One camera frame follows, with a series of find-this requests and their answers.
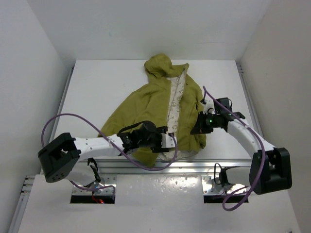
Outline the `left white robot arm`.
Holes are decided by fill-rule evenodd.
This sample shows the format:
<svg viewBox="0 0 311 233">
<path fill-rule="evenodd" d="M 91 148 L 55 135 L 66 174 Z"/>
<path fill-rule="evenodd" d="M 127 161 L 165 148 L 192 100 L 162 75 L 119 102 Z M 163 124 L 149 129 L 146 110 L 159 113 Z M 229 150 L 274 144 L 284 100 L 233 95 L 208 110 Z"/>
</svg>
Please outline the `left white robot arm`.
<svg viewBox="0 0 311 233">
<path fill-rule="evenodd" d="M 167 127 L 156 127 L 150 121 L 142 121 L 122 128 L 108 137 L 78 138 L 70 133 L 56 137 L 38 153 L 45 180 L 74 182 L 75 186 L 96 192 L 104 187 L 95 158 L 101 156 L 128 155 L 139 148 L 153 153 L 168 152 L 175 146 Z"/>
</svg>

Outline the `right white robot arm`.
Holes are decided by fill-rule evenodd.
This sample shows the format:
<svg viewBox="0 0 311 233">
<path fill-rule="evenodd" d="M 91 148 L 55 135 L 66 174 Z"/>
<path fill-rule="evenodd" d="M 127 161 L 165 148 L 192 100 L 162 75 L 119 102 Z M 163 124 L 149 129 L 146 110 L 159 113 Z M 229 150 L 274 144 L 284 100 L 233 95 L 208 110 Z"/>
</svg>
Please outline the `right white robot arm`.
<svg viewBox="0 0 311 233">
<path fill-rule="evenodd" d="M 204 109 L 199 112 L 191 134 L 209 134 L 216 128 L 235 138 L 251 158 L 250 168 L 223 167 L 215 183 L 222 187 L 242 184 L 258 195 L 290 189 L 292 173 L 290 154 L 277 148 L 251 128 L 241 112 L 233 112 L 229 98 L 214 101 L 202 99 Z"/>
</svg>

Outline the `olive green hooded jacket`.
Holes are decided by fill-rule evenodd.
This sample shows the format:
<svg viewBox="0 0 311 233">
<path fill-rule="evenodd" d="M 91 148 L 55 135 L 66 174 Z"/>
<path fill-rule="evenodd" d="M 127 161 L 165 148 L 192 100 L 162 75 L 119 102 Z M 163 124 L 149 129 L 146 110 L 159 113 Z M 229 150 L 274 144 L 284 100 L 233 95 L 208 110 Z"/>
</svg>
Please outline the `olive green hooded jacket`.
<svg viewBox="0 0 311 233">
<path fill-rule="evenodd" d="M 150 148 L 140 148 L 133 157 L 145 166 L 153 167 L 157 159 L 169 162 L 196 155 L 207 143 L 205 134 L 190 132 L 198 114 L 203 110 L 199 85 L 187 74 L 189 64 L 173 65 L 161 53 L 144 64 L 148 83 L 132 92 L 114 111 L 101 131 L 106 136 L 141 121 L 151 121 L 157 127 L 166 126 L 177 139 L 178 152 L 174 150 L 153 153 Z"/>
</svg>

